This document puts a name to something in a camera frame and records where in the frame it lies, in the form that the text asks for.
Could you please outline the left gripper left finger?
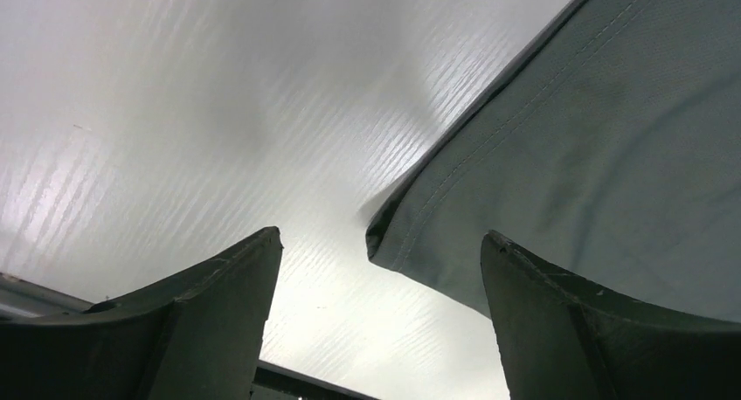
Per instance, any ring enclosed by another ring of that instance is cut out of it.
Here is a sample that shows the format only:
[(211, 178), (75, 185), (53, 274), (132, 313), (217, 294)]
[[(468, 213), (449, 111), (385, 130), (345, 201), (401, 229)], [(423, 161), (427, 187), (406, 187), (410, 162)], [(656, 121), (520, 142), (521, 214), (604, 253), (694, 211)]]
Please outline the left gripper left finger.
[(249, 398), (282, 252), (270, 226), (86, 310), (3, 321), (2, 398)]

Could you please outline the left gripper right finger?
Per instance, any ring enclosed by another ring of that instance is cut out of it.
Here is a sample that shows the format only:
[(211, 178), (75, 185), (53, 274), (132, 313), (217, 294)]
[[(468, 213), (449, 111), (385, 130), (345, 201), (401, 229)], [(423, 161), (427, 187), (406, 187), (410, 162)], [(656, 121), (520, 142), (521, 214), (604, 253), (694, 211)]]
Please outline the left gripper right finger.
[(491, 231), (481, 271), (514, 399), (737, 399), (740, 326), (659, 307)]

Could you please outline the dark grey t shirt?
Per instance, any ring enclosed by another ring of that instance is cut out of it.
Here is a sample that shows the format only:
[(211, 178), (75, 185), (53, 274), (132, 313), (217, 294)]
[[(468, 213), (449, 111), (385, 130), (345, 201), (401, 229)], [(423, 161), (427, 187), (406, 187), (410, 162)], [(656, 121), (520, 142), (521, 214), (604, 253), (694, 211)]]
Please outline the dark grey t shirt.
[(481, 314), (498, 231), (617, 292), (740, 318), (740, 0), (574, 0), (366, 232)]

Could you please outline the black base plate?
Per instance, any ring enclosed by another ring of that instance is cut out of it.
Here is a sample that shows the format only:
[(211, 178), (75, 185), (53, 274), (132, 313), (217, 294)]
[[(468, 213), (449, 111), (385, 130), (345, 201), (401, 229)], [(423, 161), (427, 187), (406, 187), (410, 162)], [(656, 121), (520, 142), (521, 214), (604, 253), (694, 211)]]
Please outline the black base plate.
[(373, 397), (262, 360), (250, 391), (252, 400), (373, 400)]

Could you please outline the aluminium frame rail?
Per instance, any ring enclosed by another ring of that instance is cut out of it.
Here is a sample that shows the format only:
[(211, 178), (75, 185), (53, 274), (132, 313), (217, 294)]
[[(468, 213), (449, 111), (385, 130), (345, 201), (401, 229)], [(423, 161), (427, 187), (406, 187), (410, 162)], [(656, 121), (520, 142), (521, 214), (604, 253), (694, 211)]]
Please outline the aluminium frame rail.
[(35, 318), (54, 314), (77, 314), (93, 304), (65, 293), (1, 274), (1, 320)]

